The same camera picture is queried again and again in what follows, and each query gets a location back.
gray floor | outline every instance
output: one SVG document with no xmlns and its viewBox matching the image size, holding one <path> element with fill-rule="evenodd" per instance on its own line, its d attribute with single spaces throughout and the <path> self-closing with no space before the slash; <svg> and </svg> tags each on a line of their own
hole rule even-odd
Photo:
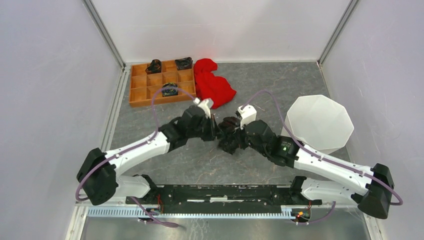
<svg viewBox="0 0 424 240">
<path fill-rule="evenodd" d="M 212 111 L 217 122 L 234 116 L 237 107 L 262 89 L 275 94 L 283 114 L 299 96 L 328 96 L 317 64 L 312 62 L 220 63 L 214 73 L 225 77 L 237 91 L 231 102 Z M 133 108 L 129 105 L 129 84 L 130 81 L 122 100 L 111 149 L 142 139 L 155 129 L 150 107 Z M 159 124 L 180 116 L 190 104 L 183 101 L 157 105 Z M 258 111 L 257 119 L 268 123 L 275 133 L 281 133 L 282 123 L 268 95 L 259 95 L 251 104 Z M 274 165 L 249 148 L 230 155 L 217 149 L 217 144 L 190 139 L 186 146 L 149 159 L 127 171 L 126 175 L 147 174 L 157 184 L 290 184 L 295 176 L 324 179 L 310 172 Z M 349 159 L 345 149 L 332 155 Z"/>
</svg>

red cloth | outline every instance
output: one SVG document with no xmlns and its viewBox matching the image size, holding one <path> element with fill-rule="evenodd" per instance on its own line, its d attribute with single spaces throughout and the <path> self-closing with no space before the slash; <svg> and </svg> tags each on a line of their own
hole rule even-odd
<svg viewBox="0 0 424 240">
<path fill-rule="evenodd" d="M 197 97 L 201 100 L 212 99 L 212 109 L 228 103 L 236 95 L 236 91 L 231 88 L 225 78 L 212 73 L 217 69 L 218 65 L 209 58 L 196 61 L 193 69 Z"/>
</svg>

wooden tray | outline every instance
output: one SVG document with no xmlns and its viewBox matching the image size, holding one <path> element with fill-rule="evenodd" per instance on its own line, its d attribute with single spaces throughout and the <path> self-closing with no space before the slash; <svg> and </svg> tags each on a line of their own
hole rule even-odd
<svg viewBox="0 0 424 240">
<path fill-rule="evenodd" d="M 175 83 L 180 89 L 184 89 L 191 96 L 196 97 L 195 75 L 193 66 L 191 69 L 177 70 L 174 60 L 162 61 L 162 72 L 146 74 L 149 63 L 131 66 L 131 79 L 129 86 L 129 104 L 131 107 L 148 106 L 152 102 L 153 95 L 164 84 Z M 190 96 L 178 91 L 175 96 L 162 96 L 160 92 L 154 104 L 167 104 L 191 100 Z"/>
</svg>

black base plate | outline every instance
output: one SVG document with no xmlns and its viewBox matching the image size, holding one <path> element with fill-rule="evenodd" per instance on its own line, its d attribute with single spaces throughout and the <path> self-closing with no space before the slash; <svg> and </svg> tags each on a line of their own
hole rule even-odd
<svg viewBox="0 0 424 240">
<path fill-rule="evenodd" d="M 281 205 L 309 204 L 307 199 L 293 198 L 290 186 L 282 185 L 163 185 L 150 182 L 151 190 L 138 198 L 142 205 L 157 205 L 158 196 L 167 214 L 253 214 L 281 213 Z M 214 198 L 238 200 L 216 201 Z M 126 198 L 127 204 L 135 204 Z M 321 200 L 312 201 L 321 205 Z"/>
</svg>

white robotic arm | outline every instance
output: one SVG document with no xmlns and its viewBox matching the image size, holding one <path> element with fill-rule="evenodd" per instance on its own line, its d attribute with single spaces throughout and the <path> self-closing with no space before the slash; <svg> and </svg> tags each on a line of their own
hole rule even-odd
<svg viewBox="0 0 424 240">
<path fill-rule="evenodd" d="M 87 172 L 99 162 L 104 159 L 112 160 L 90 176 L 83 185 L 84 192 L 92 204 L 102 204 L 112 196 L 143 198 L 151 190 L 149 181 L 143 176 L 123 176 L 122 174 L 147 159 L 166 154 L 185 145 L 189 138 L 201 138 L 203 141 L 219 139 L 218 147 L 231 154 L 236 148 L 250 147 L 277 165 L 309 171 L 330 179 L 315 180 L 297 176 L 290 187 L 293 199 L 300 198 L 322 203 L 337 201 L 339 204 L 347 205 L 363 204 L 365 207 L 359 208 L 363 212 L 377 218 L 387 218 L 391 194 L 388 195 L 381 188 L 375 188 L 376 185 L 371 179 L 363 177 L 363 174 L 372 176 L 377 174 L 379 177 L 383 176 L 387 184 L 393 185 L 387 167 L 383 166 L 381 171 L 381 167 L 377 167 L 376 170 L 376 167 L 353 164 L 321 153 L 304 144 L 305 149 L 355 168 L 362 174 L 311 156 L 304 149 L 297 147 L 291 138 L 275 135 L 265 122 L 256 120 L 256 110 L 251 105 L 238 108 L 236 112 L 238 119 L 226 117 L 217 125 L 214 116 L 210 113 L 212 105 L 213 102 L 210 99 L 202 102 L 197 99 L 181 117 L 161 126 L 158 132 L 107 152 L 101 152 L 98 148 L 93 149 L 78 172 L 78 181 L 81 182 Z M 379 205 L 375 208 L 378 210 L 375 211 L 370 205 Z"/>
</svg>

